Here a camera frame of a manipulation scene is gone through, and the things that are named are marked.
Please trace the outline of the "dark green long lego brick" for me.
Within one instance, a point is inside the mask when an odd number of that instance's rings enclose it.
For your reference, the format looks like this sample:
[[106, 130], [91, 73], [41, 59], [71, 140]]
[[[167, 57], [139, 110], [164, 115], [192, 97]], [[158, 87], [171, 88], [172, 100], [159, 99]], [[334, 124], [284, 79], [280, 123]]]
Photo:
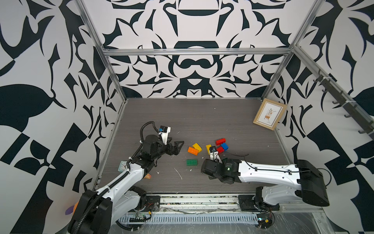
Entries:
[[198, 160], [196, 159], [188, 159], [186, 160], [186, 166], [197, 166]]

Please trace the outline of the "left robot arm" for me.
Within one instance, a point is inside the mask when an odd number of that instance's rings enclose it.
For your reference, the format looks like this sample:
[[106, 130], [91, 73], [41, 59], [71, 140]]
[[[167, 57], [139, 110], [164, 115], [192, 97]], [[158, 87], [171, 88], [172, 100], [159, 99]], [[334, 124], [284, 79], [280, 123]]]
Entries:
[[176, 156], [184, 142], [172, 141], [170, 127], [146, 122], [140, 128], [140, 146], [126, 162], [125, 170], [96, 191], [84, 192], [75, 206], [69, 234], [107, 234], [112, 225], [132, 210], [146, 205], [146, 191], [136, 187], [164, 155]]

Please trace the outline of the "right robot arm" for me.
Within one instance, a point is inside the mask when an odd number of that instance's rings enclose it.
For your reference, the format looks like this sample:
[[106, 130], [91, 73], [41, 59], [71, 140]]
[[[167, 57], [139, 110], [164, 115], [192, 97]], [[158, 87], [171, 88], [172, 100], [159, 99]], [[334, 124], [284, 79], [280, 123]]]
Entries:
[[317, 207], [330, 205], [322, 172], [307, 160], [268, 165], [240, 159], [206, 159], [201, 173], [225, 184], [262, 183], [253, 198], [259, 210], [299, 200]]

